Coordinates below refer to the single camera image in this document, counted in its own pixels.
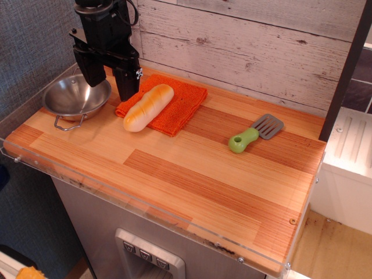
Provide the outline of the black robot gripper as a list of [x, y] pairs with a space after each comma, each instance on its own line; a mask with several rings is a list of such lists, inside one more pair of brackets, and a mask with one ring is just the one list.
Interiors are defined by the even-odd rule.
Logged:
[[120, 100], [129, 100], [139, 91], [141, 78], [139, 53], [130, 44], [132, 27], [139, 19], [133, 1], [75, 1], [74, 10], [82, 29], [74, 28], [70, 35], [86, 82], [91, 87], [103, 82], [107, 65], [114, 69]]

